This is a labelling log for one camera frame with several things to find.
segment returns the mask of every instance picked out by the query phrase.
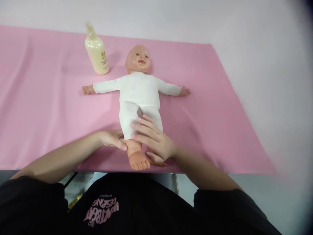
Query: black t-shirt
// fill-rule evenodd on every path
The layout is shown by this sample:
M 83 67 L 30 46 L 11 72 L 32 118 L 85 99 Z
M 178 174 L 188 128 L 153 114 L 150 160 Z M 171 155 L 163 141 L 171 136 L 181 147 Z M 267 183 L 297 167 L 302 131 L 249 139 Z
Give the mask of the black t-shirt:
M 67 213 L 64 187 L 29 177 L 0 187 L 0 234 L 280 234 L 241 190 L 198 190 L 194 207 L 138 173 L 97 180 Z

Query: hand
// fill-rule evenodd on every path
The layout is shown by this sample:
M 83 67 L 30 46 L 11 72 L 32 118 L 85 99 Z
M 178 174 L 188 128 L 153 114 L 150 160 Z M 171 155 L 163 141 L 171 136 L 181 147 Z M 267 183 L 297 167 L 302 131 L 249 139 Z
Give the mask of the hand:
M 187 96 L 190 95 L 191 92 L 189 89 L 186 89 L 186 87 L 183 86 L 182 90 L 180 91 L 180 93 L 178 94 L 178 96 Z
M 103 146 L 117 147 L 123 151 L 127 150 L 122 130 L 101 131 L 99 132 L 99 136 Z
M 94 90 L 94 86 L 83 86 L 82 87 L 82 92 L 84 93 L 84 95 L 90 95 L 90 94 L 94 94 L 96 93 Z
M 132 138 L 147 145 L 156 153 L 146 152 L 152 162 L 162 162 L 176 154 L 176 144 L 158 129 L 151 118 L 143 115 L 137 120 L 140 124 L 133 123 L 131 126 L 144 135 L 132 134 Z

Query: doll face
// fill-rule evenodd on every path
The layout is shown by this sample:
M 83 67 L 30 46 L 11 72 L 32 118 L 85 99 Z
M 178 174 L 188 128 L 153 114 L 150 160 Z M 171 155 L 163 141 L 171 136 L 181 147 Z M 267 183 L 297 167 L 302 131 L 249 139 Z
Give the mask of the doll face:
M 146 47 L 135 46 L 130 50 L 125 63 L 129 74 L 135 71 L 148 73 L 150 69 L 150 54 Z

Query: pink sheet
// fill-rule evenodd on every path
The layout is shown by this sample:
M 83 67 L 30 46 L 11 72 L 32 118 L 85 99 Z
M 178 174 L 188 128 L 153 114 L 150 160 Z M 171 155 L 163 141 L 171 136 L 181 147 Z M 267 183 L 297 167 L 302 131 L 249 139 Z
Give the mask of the pink sheet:
M 150 50 L 151 74 L 192 91 L 185 98 L 160 95 L 169 137 L 227 173 L 275 173 L 212 45 L 101 36 L 110 71 L 100 76 L 89 61 L 85 34 L 0 31 L 0 169 L 21 169 L 88 133 L 119 129 L 119 92 L 84 96 L 81 87 L 126 75 L 128 51 L 142 44 Z M 126 153 L 109 147 L 78 170 L 132 171 Z M 149 171 L 180 172 L 171 161 Z

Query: white onesie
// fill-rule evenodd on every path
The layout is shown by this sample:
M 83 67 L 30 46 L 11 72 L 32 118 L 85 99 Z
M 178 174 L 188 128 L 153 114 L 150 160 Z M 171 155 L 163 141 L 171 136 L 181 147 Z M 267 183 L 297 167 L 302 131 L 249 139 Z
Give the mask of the white onesie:
M 165 83 L 142 72 L 133 72 L 115 80 L 95 83 L 93 87 L 96 93 L 120 91 L 119 118 L 125 140 L 131 139 L 133 129 L 129 125 L 137 119 L 139 107 L 143 114 L 152 118 L 162 131 L 159 92 L 178 96 L 181 91 L 181 88 L 174 84 Z

